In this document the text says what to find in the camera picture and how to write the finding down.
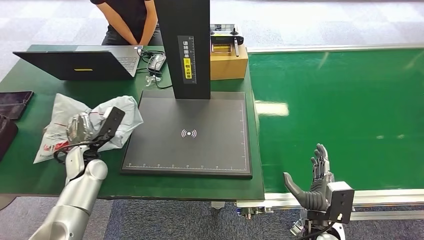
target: table leg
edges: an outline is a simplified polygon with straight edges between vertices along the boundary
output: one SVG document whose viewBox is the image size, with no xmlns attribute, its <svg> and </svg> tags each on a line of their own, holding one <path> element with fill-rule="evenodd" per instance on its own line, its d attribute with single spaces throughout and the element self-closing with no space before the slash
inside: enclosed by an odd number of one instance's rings
<svg viewBox="0 0 424 240">
<path fill-rule="evenodd" d="M 222 209 L 225 206 L 225 201 L 211 201 L 210 205 L 214 209 Z"/>
<path fill-rule="evenodd" d="M 0 196 L 0 210 L 11 204 L 15 198 L 15 196 Z"/>
</svg>

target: black shirt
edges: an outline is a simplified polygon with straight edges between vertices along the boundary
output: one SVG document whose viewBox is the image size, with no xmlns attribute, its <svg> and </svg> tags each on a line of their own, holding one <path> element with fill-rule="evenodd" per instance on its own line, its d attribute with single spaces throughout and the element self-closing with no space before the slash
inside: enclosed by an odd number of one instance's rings
<svg viewBox="0 0 424 240">
<path fill-rule="evenodd" d="M 93 4 L 107 3 L 128 25 L 135 39 L 140 41 L 147 16 L 145 1 L 150 0 L 90 0 Z M 116 31 L 111 25 L 109 31 Z"/>
</svg>

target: wireless symbol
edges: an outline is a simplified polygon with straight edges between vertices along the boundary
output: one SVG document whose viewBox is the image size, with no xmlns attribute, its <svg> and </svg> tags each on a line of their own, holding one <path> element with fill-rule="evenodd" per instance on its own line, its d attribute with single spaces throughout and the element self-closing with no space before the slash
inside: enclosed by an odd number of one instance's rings
<svg viewBox="0 0 424 240">
<path fill-rule="evenodd" d="M 187 130 L 183 129 L 181 131 L 181 137 L 183 137 L 183 138 L 185 138 L 187 136 L 195 138 L 197 135 L 198 135 L 198 132 L 196 131 L 196 129 L 194 129 L 193 131 L 187 131 Z"/>
</svg>

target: green table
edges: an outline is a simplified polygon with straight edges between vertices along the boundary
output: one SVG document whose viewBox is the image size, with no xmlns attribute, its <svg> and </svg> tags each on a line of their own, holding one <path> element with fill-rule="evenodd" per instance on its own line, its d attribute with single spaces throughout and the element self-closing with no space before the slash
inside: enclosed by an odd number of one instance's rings
<svg viewBox="0 0 424 240">
<path fill-rule="evenodd" d="M 316 143 L 355 206 L 424 203 L 424 46 L 249 49 L 265 201 L 298 208 Z"/>
<path fill-rule="evenodd" d="M 32 45 L 29 51 L 72 51 L 77 46 Z M 146 47 L 146 50 L 163 50 Z M 43 128 L 49 124 L 56 93 L 76 99 L 94 108 L 112 98 L 128 95 L 139 100 L 145 87 L 146 74 L 134 80 L 60 81 L 31 64 L 19 60 L 0 83 L 0 91 L 34 91 L 22 118 L 18 120 L 18 135 L 0 162 L 0 194 L 11 196 L 57 196 L 65 183 L 65 168 L 55 160 L 33 164 L 39 149 Z M 163 70 L 162 86 L 171 84 L 168 68 Z M 213 81 L 212 91 L 245 92 L 249 143 L 253 179 L 224 179 L 206 177 L 165 177 L 122 175 L 119 173 L 124 149 L 103 152 L 108 175 L 99 192 L 102 199 L 145 198 L 179 200 L 261 200 L 264 199 L 261 161 L 259 155 L 254 97 L 249 70 L 245 79 Z"/>
</svg>

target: scanning platform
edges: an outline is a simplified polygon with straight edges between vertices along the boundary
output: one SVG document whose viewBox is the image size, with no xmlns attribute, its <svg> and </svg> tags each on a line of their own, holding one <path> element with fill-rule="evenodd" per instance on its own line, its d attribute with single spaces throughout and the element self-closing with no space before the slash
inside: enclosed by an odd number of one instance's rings
<svg viewBox="0 0 424 240">
<path fill-rule="evenodd" d="M 252 178 L 244 92 L 175 99 L 145 90 L 144 123 L 132 133 L 122 173 Z"/>
</svg>

